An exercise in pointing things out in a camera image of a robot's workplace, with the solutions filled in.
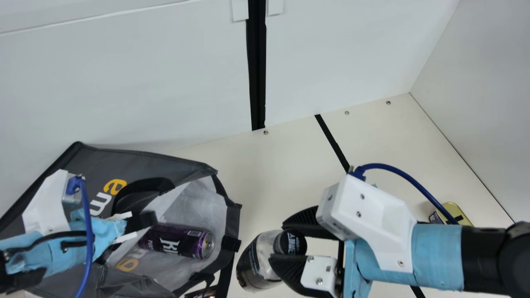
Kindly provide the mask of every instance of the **energy drink can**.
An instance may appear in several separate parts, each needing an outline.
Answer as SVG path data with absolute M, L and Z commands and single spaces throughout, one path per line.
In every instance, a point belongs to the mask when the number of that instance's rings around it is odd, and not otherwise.
M 214 239 L 210 232 L 196 227 L 156 224 L 138 241 L 138 246 L 203 260 L 214 250 Z

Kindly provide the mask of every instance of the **black seam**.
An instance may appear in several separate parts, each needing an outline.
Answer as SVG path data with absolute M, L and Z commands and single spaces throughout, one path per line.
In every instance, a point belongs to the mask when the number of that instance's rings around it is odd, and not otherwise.
M 249 0 L 246 21 L 246 56 L 249 63 L 249 96 L 252 130 L 265 128 L 267 27 L 266 0 Z

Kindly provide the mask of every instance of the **white wall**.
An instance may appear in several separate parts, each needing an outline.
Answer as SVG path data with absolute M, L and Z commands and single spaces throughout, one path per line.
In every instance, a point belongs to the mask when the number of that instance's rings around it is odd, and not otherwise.
M 530 210 L 530 2 L 462 0 L 412 95 L 516 220 Z
M 0 215 L 74 141 L 181 147 L 250 129 L 230 0 L 0 34 Z
M 266 125 L 409 92 L 458 2 L 285 0 L 266 19 Z
M 0 33 L 189 0 L 2 0 Z

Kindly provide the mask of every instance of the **white panel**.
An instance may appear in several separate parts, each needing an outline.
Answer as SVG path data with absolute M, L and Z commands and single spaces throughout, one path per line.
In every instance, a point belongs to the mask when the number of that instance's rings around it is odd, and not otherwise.
M 74 141 L 175 148 L 250 128 L 230 0 L 0 35 L 0 214 Z
M 322 117 L 349 163 L 358 166 L 381 162 L 396 166 L 418 180 L 441 203 L 457 203 L 475 226 L 513 224 L 409 94 L 341 109 Z M 365 176 L 367 182 L 403 199 L 418 220 L 428 221 L 427 215 L 434 207 L 406 180 L 382 170 L 366 171 Z M 422 290 L 428 298 L 502 297 Z M 375 283 L 370 298 L 378 297 L 414 296 L 406 286 Z
M 266 18 L 266 124 L 409 92 L 458 1 L 285 0 Z
M 280 229 L 289 216 L 318 205 L 324 189 L 345 174 L 313 117 L 267 130 L 268 135 L 258 130 L 169 153 L 206 162 L 219 170 L 230 199 L 243 204 L 239 234 L 242 244 L 236 262 L 259 233 Z M 337 257 L 336 241 L 308 239 L 308 243 L 309 254 Z M 301 296 L 285 284 L 263 292 L 246 292 L 233 272 L 228 297 Z
M 0 33 L 189 0 L 2 0 Z
M 411 93 L 515 221 L 530 210 L 530 2 L 462 0 Z

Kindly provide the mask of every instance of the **white bracket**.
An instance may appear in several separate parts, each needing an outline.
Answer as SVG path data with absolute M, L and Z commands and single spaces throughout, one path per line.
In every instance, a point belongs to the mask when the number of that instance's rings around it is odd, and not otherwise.
M 22 213 L 26 233 L 39 231 L 43 236 L 57 232 L 70 231 L 65 216 L 63 199 L 74 201 L 66 195 L 66 185 L 70 178 L 68 171 L 57 172 L 46 177 L 33 199 Z
M 337 276 L 335 275 L 336 266 L 337 259 L 323 256 L 308 256 L 300 283 L 304 288 L 328 292 L 333 298 L 338 298 L 339 293 L 335 290 L 335 283 L 337 281 Z
M 402 200 L 346 175 L 324 191 L 316 219 L 340 240 L 366 240 L 381 270 L 412 272 L 417 220 Z
M 284 0 L 267 0 L 267 15 L 284 13 Z
M 232 0 L 232 20 L 234 22 L 249 19 L 249 2 L 248 0 Z

